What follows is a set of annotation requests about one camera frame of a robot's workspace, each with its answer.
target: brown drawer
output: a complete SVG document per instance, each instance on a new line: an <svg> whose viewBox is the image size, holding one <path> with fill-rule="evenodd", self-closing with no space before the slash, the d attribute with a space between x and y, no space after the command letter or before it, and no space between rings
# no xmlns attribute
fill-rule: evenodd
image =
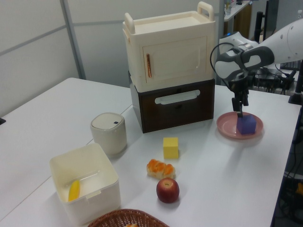
<svg viewBox="0 0 303 227"><path fill-rule="evenodd" d="M209 120L214 117L214 79L138 93L130 84L133 107L143 133L184 124ZM170 103L170 97L199 93L196 97Z"/></svg>

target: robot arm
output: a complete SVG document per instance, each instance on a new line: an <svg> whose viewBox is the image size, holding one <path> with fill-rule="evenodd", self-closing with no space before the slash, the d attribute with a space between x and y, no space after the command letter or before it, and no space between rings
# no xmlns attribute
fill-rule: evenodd
<svg viewBox="0 0 303 227"><path fill-rule="evenodd" d="M303 19L297 20L273 34L261 44L245 39L239 32L220 39L220 55L214 69L230 84L235 93L233 109L242 117L242 106L248 105L247 76L250 71L270 64L303 59Z"/></svg>
<svg viewBox="0 0 303 227"><path fill-rule="evenodd" d="M238 40L236 43L240 45L224 53L220 48L221 55L214 68L220 78L233 81L246 77L246 71L256 70L272 63L301 60L303 59L302 37L303 19L287 25L253 48L248 47L252 41L239 37L239 33L233 34L229 36L229 40Z"/></svg>

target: white canister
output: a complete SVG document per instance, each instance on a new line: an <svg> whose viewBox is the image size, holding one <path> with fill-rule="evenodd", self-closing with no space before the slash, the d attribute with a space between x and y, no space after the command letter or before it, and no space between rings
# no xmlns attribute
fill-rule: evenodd
<svg viewBox="0 0 303 227"><path fill-rule="evenodd" d="M98 143L107 155L115 155L127 145L124 117L117 113L102 113L90 124L94 142Z"/></svg>

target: white storage bin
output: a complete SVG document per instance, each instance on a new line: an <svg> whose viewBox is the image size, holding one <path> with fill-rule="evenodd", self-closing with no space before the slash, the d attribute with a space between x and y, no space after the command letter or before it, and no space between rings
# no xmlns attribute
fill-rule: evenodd
<svg viewBox="0 0 303 227"><path fill-rule="evenodd" d="M97 143L71 150L50 160L57 194L71 222L83 225L118 209L118 175ZM78 199L68 202L72 182L80 180Z"/></svg>
<svg viewBox="0 0 303 227"><path fill-rule="evenodd" d="M205 2L198 4L197 12L139 20L126 13L123 32L131 80L137 91L213 79L209 57L214 31L214 9Z"/></svg>

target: red apple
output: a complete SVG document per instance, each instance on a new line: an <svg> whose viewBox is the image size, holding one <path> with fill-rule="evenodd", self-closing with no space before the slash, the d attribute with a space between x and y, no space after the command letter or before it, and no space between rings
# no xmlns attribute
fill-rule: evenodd
<svg viewBox="0 0 303 227"><path fill-rule="evenodd" d="M164 203L175 202L179 197L179 185L171 178L164 178L157 184L157 196Z"/></svg>

